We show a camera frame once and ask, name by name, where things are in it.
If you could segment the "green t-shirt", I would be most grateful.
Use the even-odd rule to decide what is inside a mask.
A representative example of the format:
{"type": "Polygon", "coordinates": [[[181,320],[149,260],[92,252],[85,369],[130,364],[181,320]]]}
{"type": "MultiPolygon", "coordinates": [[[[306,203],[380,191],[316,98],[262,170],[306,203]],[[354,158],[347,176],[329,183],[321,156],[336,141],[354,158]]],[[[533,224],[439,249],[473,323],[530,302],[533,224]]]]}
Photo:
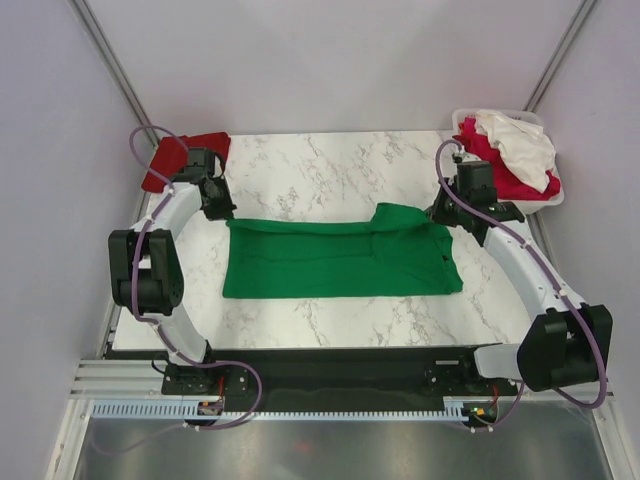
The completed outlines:
{"type": "Polygon", "coordinates": [[[463,289],[449,230],[417,208],[380,203],[348,223],[234,219],[228,299],[447,296],[463,289]]]}

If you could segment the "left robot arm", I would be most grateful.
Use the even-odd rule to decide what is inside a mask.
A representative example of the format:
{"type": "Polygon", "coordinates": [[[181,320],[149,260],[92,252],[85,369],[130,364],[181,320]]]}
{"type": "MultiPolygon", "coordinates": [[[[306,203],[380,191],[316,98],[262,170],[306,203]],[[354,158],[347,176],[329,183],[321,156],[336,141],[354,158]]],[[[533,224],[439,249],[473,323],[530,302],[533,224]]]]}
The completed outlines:
{"type": "Polygon", "coordinates": [[[163,344],[167,365],[164,395],[218,392],[219,369],[207,361],[211,347],[183,305],[185,279],[175,240],[189,220],[233,217],[224,177],[225,160],[208,148],[191,148],[187,163],[168,179],[164,197],[146,217],[108,238],[112,297],[136,321],[148,325],[163,344]]]}

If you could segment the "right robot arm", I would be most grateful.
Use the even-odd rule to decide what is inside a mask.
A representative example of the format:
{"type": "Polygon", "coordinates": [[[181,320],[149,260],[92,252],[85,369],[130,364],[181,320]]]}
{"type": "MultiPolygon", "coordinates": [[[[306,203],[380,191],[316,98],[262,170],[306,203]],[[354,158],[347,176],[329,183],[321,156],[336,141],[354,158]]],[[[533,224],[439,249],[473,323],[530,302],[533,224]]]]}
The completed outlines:
{"type": "Polygon", "coordinates": [[[518,344],[478,348],[475,359],[458,368],[458,381],[477,394],[494,378],[523,382],[540,392],[606,382],[612,316],[589,305],[564,282],[533,239],[524,214],[501,202],[493,172],[483,161],[462,162],[443,178],[430,219],[461,227],[498,263],[518,293],[531,325],[518,344]]]}

